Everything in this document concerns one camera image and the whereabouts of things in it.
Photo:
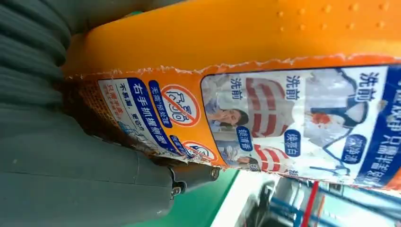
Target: gray plastic surface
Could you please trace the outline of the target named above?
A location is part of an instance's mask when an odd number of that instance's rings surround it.
[[[87,136],[60,108],[71,34],[126,15],[135,0],[0,3],[0,226],[121,226],[164,215],[171,173]]]

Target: raised dots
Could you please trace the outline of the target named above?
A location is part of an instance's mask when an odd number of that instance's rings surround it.
[[[376,27],[378,27],[378,28],[384,28],[385,25],[386,25],[386,24],[384,23],[384,21],[379,21],[379,22],[376,24]]]
[[[387,11],[390,7],[390,4],[388,2],[380,4],[379,5],[379,9],[383,10],[383,11]]]
[[[331,5],[326,5],[323,7],[323,12],[330,13],[331,12]]]
[[[306,10],[304,8],[298,10],[299,15],[305,14]]]
[[[354,3],[354,4],[349,6],[349,10],[351,10],[351,11],[355,12],[355,11],[358,11],[358,9],[359,9],[359,4],[358,3]]]
[[[347,24],[347,28],[348,28],[349,30],[352,30],[352,29],[355,28],[355,24],[354,24],[354,23],[349,23],[349,24]]]

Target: red striped fabric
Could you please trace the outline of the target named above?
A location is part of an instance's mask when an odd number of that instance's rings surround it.
[[[259,157],[262,160],[262,171],[264,171],[264,172],[267,172],[269,170],[268,169],[269,168],[269,164],[273,164],[273,168],[270,171],[276,172],[276,171],[280,170],[282,160],[280,159],[280,156],[278,155],[278,153],[280,153],[280,155],[283,157],[283,159],[287,159],[288,158],[286,153],[284,153],[280,149],[270,148],[270,147],[269,148],[262,148],[258,144],[254,145],[254,149],[255,149],[256,153],[259,155]],[[273,163],[269,163],[269,160],[266,157],[267,154],[271,157],[271,159],[273,160]]]
[[[256,95],[256,91],[253,88],[253,79],[247,78],[246,79],[246,90],[248,92],[248,98],[251,100],[253,105],[253,110],[261,110],[261,103],[259,102],[259,98]]]
[[[277,99],[283,99],[282,86],[269,79],[246,79],[249,114],[253,114],[252,136],[255,138],[280,136],[287,129],[277,120]]]
[[[265,84],[261,84],[260,86],[266,97],[267,107],[269,108],[269,110],[276,110],[276,100],[274,99],[274,95],[270,87]]]

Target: cartoon illustration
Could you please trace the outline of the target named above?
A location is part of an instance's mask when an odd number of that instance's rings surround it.
[[[207,76],[202,81],[202,91],[206,116],[215,139],[221,137],[218,136],[221,128],[227,126],[245,126],[253,139],[266,138],[267,141],[270,138],[284,140],[284,132],[296,127],[308,143],[316,146],[303,155],[321,157],[334,166],[323,168],[311,164],[310,169],[349,175],[349,162],[346,164],[341,160],[343,151],[338,149],[337,142],[343,143],[342,139],[366,120],[368,101],[374,98],[372,86],[378,80],[378,73],[369,70],[365,73],[359,69],[357,83],[355,76],[347,75],[347,70],[303,70],[300,72],[302,77],[297,76],[297,71],[292,74],[291,71],[275,71]],[[301,84],[304,86],[301,94],[298,90],[288,89]],[[294,111],[304,118],[301,126],[296,125]],[[278,149],[281,145],[276,146],[261,148],[255,144],[252,154],[259,155],[262,171],[286,171],[282,162],[288,162],[290,158]],[[238,163],[238,158],[246,153],[234,145],[225,146],[220,152],[226,156],[229,165],[230,161]]]

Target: chinese characters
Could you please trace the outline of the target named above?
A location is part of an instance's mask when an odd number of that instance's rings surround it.
[[[294,129],[287,130],[284,133],[285,152],[290,157],[301,155],[301,134]]]
[[[341,160],[347,164],[356,164],[361,161],[366,146],[366,137],[362,135],[350,135],[345,141]]]
[[[231,97],[232,99],[242,99],[242,81],[241,78],[231,79]]]
[[[359,83],[355,94],[355,101],[365,102],[372,101],[376,93],[375,84],[379,81],[379,73],[361,73],[359,75]]]
[[[252,138],[249,130],[244,126],[238,126],[236,131],[241,149],[244,151],[252,151]]]
[[[300,82],[300,76],[287,76],[287,84],[286,84],[286,99],[287,100],[298,100],[299,99],[299,90],[298,85]]]

